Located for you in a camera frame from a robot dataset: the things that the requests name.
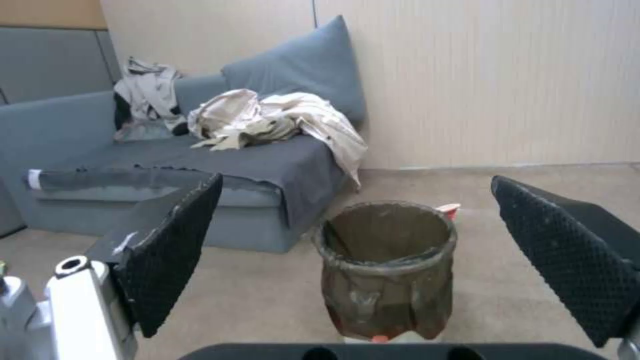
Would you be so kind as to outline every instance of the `gray wall panel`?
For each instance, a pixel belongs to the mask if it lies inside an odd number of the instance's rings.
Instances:
[[[9,103],[113,87],[93,31],[0,28],[0,81]]]
[[[122,75],[120,73],[120,63],[118,63],[116,51],[113,49],[111,37],[109,36],[108,31],[96,31],[95,33],[98,36],[98,43],[100,44],[100,48],[102,49],[104,61],[106,61],[107,63],[109,75],[111,76],[111,80],[115,83],[120,80]]]

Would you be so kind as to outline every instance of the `wall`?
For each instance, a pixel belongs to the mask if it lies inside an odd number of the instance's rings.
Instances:
[[[113,88],[99,0],[0,0],[0,106]]]
[[[311,29],[307,0],[151,2],[103,0],[119,57],[203,74]],[[640,161],[637,1],[315,4],[351,32],[365,167]]]
[[[0,26],[107,28],[100,0],[0,0]]]
[[[218,72],[314,24],[307,0],[102,0],[102,8],[121,62],[133,55],[190,74]]]

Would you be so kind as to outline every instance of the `sofa armrest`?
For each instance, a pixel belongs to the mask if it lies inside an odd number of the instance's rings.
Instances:
[[[27,170],[111,144],[114,110],[112,92],[0,106],[0,177],[27,225],[37,213]]]

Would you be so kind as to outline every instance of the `beige wall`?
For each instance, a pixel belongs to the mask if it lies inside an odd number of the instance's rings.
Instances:
[[[102,0],[119,57],[194,74],[312,28],[310,0]],[[365,167],[640,161],[640,2],[316,0],[344,14]]]
[[[0,26],[107,28],[100,0],[0,0]]]
[[[313,29],[310,1],[102,0],[120,61],[128,56],[212,74]]]

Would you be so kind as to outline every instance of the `white cloth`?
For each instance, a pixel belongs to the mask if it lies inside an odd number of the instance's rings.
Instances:
[[[169,65],[148,64],[130,57],[122,67],[122,79],[113,90],[129,103],[134,122],[162,120],[172,131],[186,121],[181,114],[172,112],[178,105],[173,82],[181,77]]]
[[[293,121],[304,133],[324,142],[338,166],[360,187],[358,168],[367,144],[344,114],[316,95],[296,92],[258,101],[257,94],[251,90],[231,90],[193,110],[188,124],[195,136],[209,139],[194,147],[213,145],[215,149],[221,139],[232,133],[283,120]]]

